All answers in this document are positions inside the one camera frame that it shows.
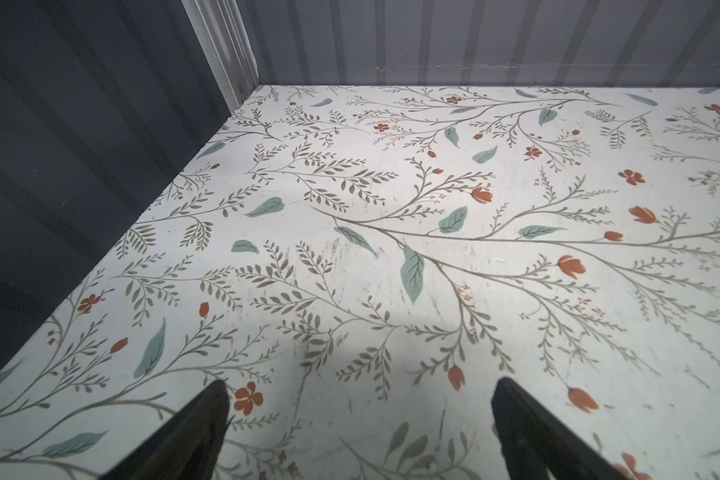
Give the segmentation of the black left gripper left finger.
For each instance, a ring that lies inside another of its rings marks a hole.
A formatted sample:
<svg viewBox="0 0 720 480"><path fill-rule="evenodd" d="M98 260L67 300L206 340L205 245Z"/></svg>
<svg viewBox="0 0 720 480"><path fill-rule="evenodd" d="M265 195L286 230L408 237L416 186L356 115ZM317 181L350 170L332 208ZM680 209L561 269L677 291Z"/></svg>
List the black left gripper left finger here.
<svg viewBox="0 0 720 480"><path fill-rule="evenodd" d="M228 429L226 384L206 386L101 480L209 479Z"/></svg>

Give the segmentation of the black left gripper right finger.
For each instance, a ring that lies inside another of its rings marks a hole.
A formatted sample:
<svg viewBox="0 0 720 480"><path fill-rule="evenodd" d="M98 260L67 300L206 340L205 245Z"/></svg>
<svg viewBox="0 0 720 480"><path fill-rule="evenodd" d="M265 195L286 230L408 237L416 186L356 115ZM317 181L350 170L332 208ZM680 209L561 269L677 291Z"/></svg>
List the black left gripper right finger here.
<svg viewBox="0 0 720 480"><path fill-rule="evenodd" d="M623 475L510 377L491 407L512 480L617 480Z"/></svg>

